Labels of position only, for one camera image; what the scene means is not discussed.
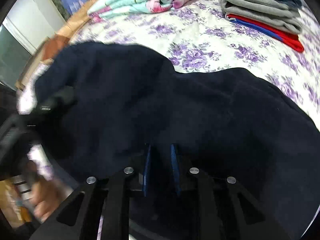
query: bed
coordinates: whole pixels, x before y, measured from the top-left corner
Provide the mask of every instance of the bed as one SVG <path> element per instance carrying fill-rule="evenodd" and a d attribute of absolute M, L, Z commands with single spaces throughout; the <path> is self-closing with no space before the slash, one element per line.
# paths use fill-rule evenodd
<path fill-rule="evenodd" d="M 320 26 L 308 8 L 302 7 L 300 15 L 303 53 L 256 30 L 228 22 L 218 0 L 191 0 L 180 9 L 160 14 L 123 15 L 100 23 L 89 22 L 70 43 L 141 44 L 169 58 L 181 73 L 246 68 L 281 89 L 319 129 Z M 35 77 L 45 68 L 42 66 Z M 30 90 L 31 84 L 27 85 L 20 106 L 34 102 Z"/>

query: black metal bracket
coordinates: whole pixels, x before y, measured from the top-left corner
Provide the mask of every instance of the black metal bracket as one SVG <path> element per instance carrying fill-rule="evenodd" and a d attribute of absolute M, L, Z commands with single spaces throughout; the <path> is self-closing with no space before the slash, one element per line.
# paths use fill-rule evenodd
<path fill-rule="evenodd" d="M 175 145 L 171 156 L 177 194 L 198 194 L 198 240 L 290 240 L 235 178 L 213 178 L 179 154 Z"/>

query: purple flower print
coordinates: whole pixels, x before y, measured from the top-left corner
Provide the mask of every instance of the purple flower print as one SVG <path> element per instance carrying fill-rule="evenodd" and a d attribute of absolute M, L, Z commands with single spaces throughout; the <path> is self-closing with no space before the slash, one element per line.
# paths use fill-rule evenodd
<path fill-rule="evenodd" d="M 233 24 L 233 30 L 232 31 L 236 32 L 238 34 L 244 34 L 246 36 L 249 36 L 254 40 L 257 40 L 257 39 L 261 38 L 260 32 L 254 30 L 252 28 L 249 28 L 247 26 L 240 25 L 240 24 Z"/>
<path fill-rule="evenodd" d="M 91 28 L 88 29 L 88 33 L 85 36 L 84 40 L 86 41 L 95 41 L 95 39 L 99 36 L 97 33 L 93 33 Z"/>
<path fill-rule="evenodd" d="M 174 66 L 180 65 L 186 72 L 204 69 L 206 72 L 210 71 L 208 60 L 217 61 L 221 55 L 214 51 L 207 52 L 209 43 L 202 43 L 199 45 L 192 44 L 192 48 L 187 46 L 189 42 L 183 41 L 180 44 L 171 44 L 168 53 L 171 54 L 169 59 Z"/>
<path fill-rule="evenodd" d="M 176 57 L 169 57 L 169 60 L 171 61 L 172 65 L 179 66 L 180 61 Z"/>
<path fill-rule="evenodd" d="M 303 23 L 304 23 L 305 25 L 307 25 L 308 27 L 311 26 L 310 22 L 308 22 L 306 19 L 302 19 L 302 20 L 303 20 Z"/>
<path fill-rule="evenodd" d="M 216 29 L 210 29 L 210 28 L 207 28 L 206 31 L 205 31 L 206 34 L 208 35 L 213 35 L 213 36 L 217 36 L 217 37 L 220 37 L 222 39 L 226 39 L 226 37 L 229 37 L 230 34 L 229 33 L 226 33 L 224 31 L 224 28 L 216 28 Z"/>
<path fill-rule="evenodd" d="M 319 75 L 315 76 L 315 80 L 316 80 L 316 87 L 319 87 L 320 76 Z"/>
<path fill-rule="evenodd" d="M 207 65 L 207 60 L 205 57 L 203 58 L 194 58 L 194 59 L 184 59 L 182 61 L 182 68 L 183 69 L 199 69 L 205 67 Z"/>
<path fill-rule="evenodd" d="M 297 60 L 299 61 L 301 66 L 303 66 L 309 73 L 312 73 L 312 69 L 311 69 L 310 63 L 306 59 L 305 54 L 304 53 L 298 53 L 298 52 L 295 51 L 294 55 L 297 57 Z"/>
<path fill-rule="evenodd" d="M 181 43 L 179 45 L 173 43 L 173 44 L 170 44 L 170 47 L 171 47 L 171 49 L 170 49 L 171 54 L 174 56 L 181 56 L 183 51 L 185 51 L 187 49 L 186 44 L 183 44 L 183 43 Z"/>
<path fill-rule="evenodd" d="M 149 34 L 155 34 L 157 37 L 163 37 L 168 34 L 175 33 L 176 27 L 174 27 L 171 24 L 170 25 L 159 24 L 157 26 L 151 26 L 150 29 L 151 31 L 149 32 Z"/>
<path fill-rule="evenodd" d="M 312 37 L 312 35 L 310 35 L 310 34 L 304 34 L 303 35 L 303 37 L 305 37 L 309 42 L 312 42 L 313 41 L 313 37 Z"/>
<path fill-rule="evenodd" d="M 310 52 L 313 56 L 315 55 L 315 51 L 314 49 L 310 46 L 310 44 L 303 44 L 304 45 L 304 49 L 308 52 Z"/>
<path fill-rule="evenodd" d="M 292 78 L 282 77 L 284 82 L 280 84 L 280 90 L 289 98 L 291 98 L 296 103 L 303 103 L 301 95 L 293 89 Z"/>
<path fill-rule="evenodd" d="M 122 33 L 122 30 L 120 30 L 119 28 L 112 30 L 110 32 L 108 32 L 105 36 L 105 38 L 112 38 L 114 36 L 116 36 L 117 34 Z"/>
<path fill-rule="evenodd" d="M 294 72 L 296 74 L 298 74 L 298 65 L 297 64 L 294 64 L 291 60 L 291 57 L 288 55 L 288 54 L 285 54 L 285 56 L 283 57 L 281 54 L 280 54 L 280 61 L 287 65 L 288 67 L 290 67 L 292 70 L 294 70 Z"/>
<path fill-rule="evenodd" d="M 320 32 L 316 32 L 314 35 L 315 35 L 316 40 L 319 41 L 320 40 Z"/>
<path fill-rule="evenodd" d="M 274 73 L 273 75 L 267 74 L 265 77 L 271 84 L 274 84 L 276 87 L 280 86 L 279 77 L 276 74 Z"/>
<path fill-rule="evenodd" d="M 103 26 L 103 29 L 107 30 L 107 29 L 109 29 L 111 26 L 114 26 L 114 25 L 116 25 L 116 24 L 117 24 L 117 22 L 115 22 L 115 21 L 106 22 L 106 24 Z"/>
<path fill-rule="evenodd" d="M 232 67 L 229 64 L 227 64 L 227 65 L 224 65 L 223 67 L 218 67 L 217 69 L 214 69 L 213 72 L 225 70 L 228 68 L 232 68 Z"/>
<path fill-rule="evenodd" d="M 154 23 L 156 20 L 158 20 L 158 17 L 154 16 L 150 19 L 150 21 L 147 21 L 146 19 L 143 19 L 143 21 L 138 24 L 139 27 L 141 26 L 149 26 L 151 25 L 152 23 Z"/>
<path fill-rule="evenodd" d="M 195 58 L 203 58 L 203 52 L 199 49 L 191 49 L 186 52 L 186 57 L 189 60 L 193 60 Z"/>
<path fill-rule="evenodd" d="M 196 18 L 199 16 L 199 14 L 195 13 L 191 8 L 173 10 L 172 12 L 169 13 L 169 15 L 178 16 L 181 19 L 193 20 L 193 21 L 195 21 Z"/>
<path fill-rule="evenodd" d="M 312 60 L 313 65 L 314 65 L 314 70 L 316 72 L 316 74 L 320 73 L 320 64 L 318 64 L 314 59 Z"/>
<path fill-rule="evenodd" d="M 135 40 L 136 40 L 136 38 L 132 37 L 131 34 L 129 34 L 129 35 L 115 39 L 114 42 L 118 43 L 118 44 L 127 44 L 127 43 L 133 42 Z"/>
<path fill-rule="evenodd" d="M 310 86 L 308 83 L 304 83 L 303 87 L 308 90 L 309 92 L 309 99 L 311 102 L 313 102 L 316 106 L 320 105 L 320 97 L 315 92 L 314 88 Z"/>
<path fill-rule="evenodd" d="M 243 47 L 239 44 L 238 47 L 234 49 L 238 50 L 235 51 L 235 57 L 242 59 L 243 62 L 248 63 L 249 66 L 254 66 L 258 62 L 265 62 L 267 60 L 266 57 L 254 51 L 252 47 Z"/>
<path fill-rule="evenodd" d="M 269 41 L 263 40 L 263 41 L 260 41 L 260 46 L 259 47 L 266 48 L 269 45 L 270 45 Z"/>
<path fill-rule="evenodd" d="M 292 84 L 292 77 L 282 76 L 279 78 L 277 73 L 273 72 L 272 75 L 266 75 L 267 80 L 278 87 L 282 93 L 291 98 L 295 103 L 303 103 L 302 96 L 294 90 Z"/>
<path fill-rule="evenodd" d="M 212 15 L 214 15 L 215 17 L 217 17 L 218 19 L 224 19 L 225 18 L 224 14 L 221 11 L 217 10 L 217 9 L 210 9 L 209 12 Z"/>
<path fill-rule="evenodd" d="M 83 29 L 79 30 L 76 38 L 75 38 L 75 42 L 81 42 L 83 40 L 83 36 L 84 36 L 84 31 Z"/>
<path fill-rule="evenodd" d="M 218 52 L 213 52 L 213 51 L 209 52 L 207 55 L 209 56 L 210 59 L 212 59 L 214 61 L 218 61 L 221 57 L 221 54 L 219 54 Z"/>
<path fill-rule="evenodd" d="M 197 5 L 201 10 L 205 10 L 207 8 L 207 6 L 203 3 L 196 3 L 195 5 Z"/>
<path fill-rule="evenodd" d="M 141 14 L 129 14 L 126 18 L 124 18 L 123 20 L 126 22 L 126 21 L 130 21 L 130 22 L 133 22 L 133 21 L 138 21 L 138 20 L 141 20 L 142 17 L 141 17 Z"/>

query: finger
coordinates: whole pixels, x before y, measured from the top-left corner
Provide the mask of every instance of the finger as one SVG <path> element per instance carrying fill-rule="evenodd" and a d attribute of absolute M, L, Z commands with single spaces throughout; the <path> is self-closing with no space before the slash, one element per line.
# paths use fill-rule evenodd
<path fill-rule="evenodd" d="M 41 218 L 44 214 L 48 213 L 51 209 L 51 203 L 47 201 L 40 202 L 34 211 L 37 218 Z"/>
<path fill-rule="evenodd" d="M 44 201 L 47 195 L 53 193 L 53 186 L 54 185 L 52 185 L 50 181 L 47 181 L 44 177 L 41 177 L 38 182 L 32 185 L 32 198 L 30 199 L 30 202 L 33 205 L 37 205 Z"/>
<path fill-rule="evenodd" d="M 52 212 L 47 212 L 41 217 L 41 221 L 44 222 L 48 219 L 48 217 L 52 214 Z"/>

